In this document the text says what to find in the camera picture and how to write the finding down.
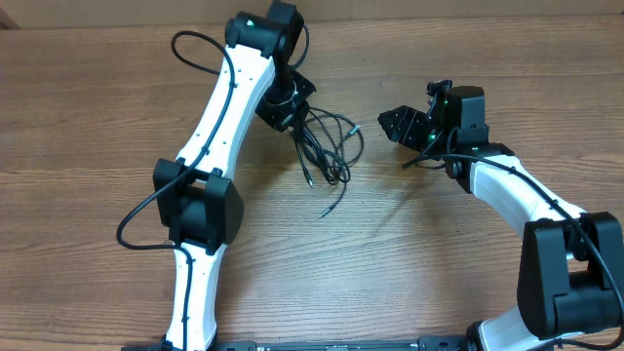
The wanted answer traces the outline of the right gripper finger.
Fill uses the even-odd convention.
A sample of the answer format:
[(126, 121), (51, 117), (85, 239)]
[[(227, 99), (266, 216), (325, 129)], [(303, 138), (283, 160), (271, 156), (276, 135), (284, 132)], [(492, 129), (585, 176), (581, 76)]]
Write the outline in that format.
[(435, 138), (435, 135), (435, 129), (392, 129), (389, 132), (389, 139), (409, 149), (422, 152)]
[(426, 113), (406, 105), (380, 113), (377, 122), (388, 138), (392, 129), (430, 129)]

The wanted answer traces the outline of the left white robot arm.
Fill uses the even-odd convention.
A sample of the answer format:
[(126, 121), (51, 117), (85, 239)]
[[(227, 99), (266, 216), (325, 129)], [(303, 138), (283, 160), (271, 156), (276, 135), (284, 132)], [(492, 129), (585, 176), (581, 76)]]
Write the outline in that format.
[(242, 225), (233, 178), (253, 117), (283, 132), (309, 109), (316, 88), (289, 63), (305, 24), (294, 4), (275, 1), (263, 17), (241, 12), (225, 26), (223, 62), (193, 135), (153, 171), (156, 202), (175, 252), (175, 298), (160, 350), (208, 350), (225, 249)]

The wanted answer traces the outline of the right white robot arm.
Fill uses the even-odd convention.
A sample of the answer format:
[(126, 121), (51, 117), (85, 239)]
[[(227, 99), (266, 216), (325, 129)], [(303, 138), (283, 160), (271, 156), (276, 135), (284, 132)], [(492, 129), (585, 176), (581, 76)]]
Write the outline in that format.
[(596, 350), (587, 334), (623, 327), (623, 229), (609, 212), (588, 213), (532, 176), (489, 139), (485, 92), (431, 82), (427, 111), (402, 105), (379, 114), (387, 137), (417, 151), (487, 203), (522, 240), (517, 304), (463, 335), (421, 336), (419, 350)]

